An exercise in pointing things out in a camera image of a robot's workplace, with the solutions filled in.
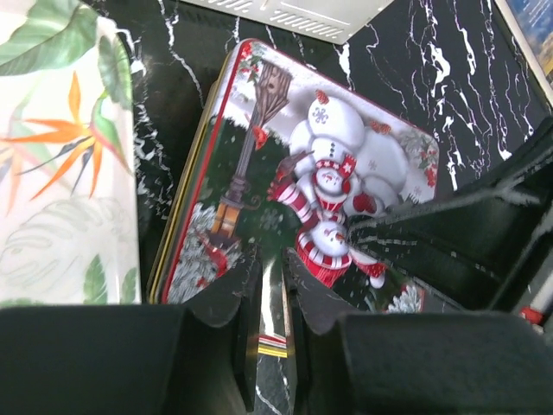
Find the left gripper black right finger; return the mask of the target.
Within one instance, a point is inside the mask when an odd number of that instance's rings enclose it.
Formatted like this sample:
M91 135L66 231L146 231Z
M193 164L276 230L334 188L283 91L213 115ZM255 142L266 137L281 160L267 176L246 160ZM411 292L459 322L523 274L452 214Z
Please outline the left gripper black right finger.
M552 350L503 313L355 309L283 251L296 414L549 414Z

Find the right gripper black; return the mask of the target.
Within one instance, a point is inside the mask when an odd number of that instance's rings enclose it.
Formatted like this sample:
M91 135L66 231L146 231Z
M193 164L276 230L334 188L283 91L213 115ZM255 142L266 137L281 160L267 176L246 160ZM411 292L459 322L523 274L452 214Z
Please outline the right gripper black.
M552 118L504 163L498 191L353 220L357 250L464 310L509 310L538 333L552 318Z

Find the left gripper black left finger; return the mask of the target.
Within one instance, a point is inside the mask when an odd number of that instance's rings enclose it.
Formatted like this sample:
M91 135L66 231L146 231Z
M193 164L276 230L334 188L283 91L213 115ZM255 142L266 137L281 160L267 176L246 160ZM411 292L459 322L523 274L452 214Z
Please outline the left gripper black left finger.
M182 304L1 312L4 414L246 414L255 402L258 246Z

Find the gold cookie tin base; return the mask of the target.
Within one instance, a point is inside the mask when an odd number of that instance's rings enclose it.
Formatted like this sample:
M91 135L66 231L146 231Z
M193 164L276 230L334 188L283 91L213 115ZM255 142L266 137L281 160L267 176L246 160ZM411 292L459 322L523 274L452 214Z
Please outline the gold cookie tin base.
M214 231L211 227L197 227L197 219L203 212L208 212L215 219L219 210L205 207L200 200L204 186L209 158L219 134L219 113L213 108L219 94L219 82L212 84L207 96L207 104L201 114L198 129L188 154L181 180L176 190L173 205L163 232L162 243L156 254L155 263L147 283L147 300L150 304L167 304L175 270L181 262L181 255L186 251L187 237L192 235L201 250L198 255L203 261L209 261L213 272L209 278L199 273L190 278L194 282L194 291L198 293L219 276L219 270L226 264L226 270L232 268L233 262L228 258L241 253L242 242L239 238Z

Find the gold tin lid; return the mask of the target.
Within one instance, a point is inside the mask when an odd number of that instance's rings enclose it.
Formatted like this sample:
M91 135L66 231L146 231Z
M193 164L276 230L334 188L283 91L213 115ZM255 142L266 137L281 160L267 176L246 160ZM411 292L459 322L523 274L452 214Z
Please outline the gold tin lid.
M281 251L295 249L308 270L352 306L372 312L417 312L423 291L352 247L354 218L378 218L435 195L439 148L434 138L385 109L248 39L228 55L216 106L219 134L200 200L217 208L197 219L255 244L263 260L261 348L283 354ZM210 262L192 235L175 270L168 303L195 296ZM219 278L227 271L219 270Z

